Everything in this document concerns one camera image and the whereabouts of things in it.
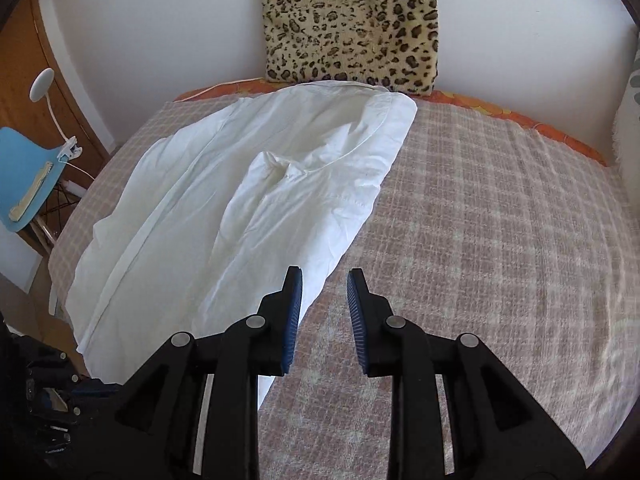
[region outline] bed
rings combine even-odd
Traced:
[[[194,91],[149,119],[60,235],[49,269],[61,303],[93,225],[156,140],[277,88],[252,80]],[[265,478],[385,475],[391,382],[367,380],[357,366],[351,267],[428,332],[477,333],[587,464],[638,397],[640,237],[616,171],[588,146],[499,106],[442,92],[416,103],[372,216],[302,320],[292,373],[260,409]]]

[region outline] white lamp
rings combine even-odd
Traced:
[[[53,110],[51,108],[51,100],[49,99],[49,88],[53,83],[53,78],[56,73],[52,68],[46,68],[40,74],[38,74],[37,78],[31,85],[31,90],[29,92],[29,99],[34,103],[40,101],[43,97],[47,98],[47,107],[49,108],[49,113],[51,114],[51,118],[53,119],[56,128],[60,132],[60,135],[63,139],[65,139],[65,145],[60,149],[60,153],[58,154],[58,160],[66,155],[67,160],[71,160],[72,158],[77,158],[82,153],[82,148],[78,146],[78,140],[75,137],[71,137],[70,139],[66,138],[66,135],[63,133],[62,128],[58,124],[55,115],[53,114]]]

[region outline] leopard print cushion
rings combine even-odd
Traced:
[[[271,82],[353,80],[428,95],[436,0],[262,0]]]

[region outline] white garment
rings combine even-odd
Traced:
[[[242,98],[158,140],[94,226],[66,300],[92,376],[123,383],[173,333],[223,332],[280,290],[289,266],[303,273],[302,319],[416,109],[327,81]]]

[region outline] orange fabric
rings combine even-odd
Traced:
[[[251,79],[249,81],[237,81],[233,83],[222,83],[214,86],[213,88],[203,90],[193,90],[186,92],[176,98],[176,101],[195,101],[200,99],[211,99],[213,97],[220,97],[228,94],[267,94],[288,86],[288,83],[269,83],[265,79]],[[496,119],[504,119],[507,121],[513,121],[525,129],[535,129],[540,135],[548,137],[549,139],[562,142],[569,146],[572,150],[583,154],[593,160],[596,160],[601,165],[606,166],[602,155],[599,152],[587,146],[580,140],[574,139],[567,134],[556,130],[549,124],[538,123],[527,116],[512,112],[506,108],[481,101],[473,97],[467,97],[459,94],[453,94],[450,92],[441,92],[434,90],[429,96],[412,96],[417,99],[423,99],[431,103],[440,103],[447,105],[459,106],[461,108],[468,108],[470,110],[476,110],[481,114],[494,117]]]

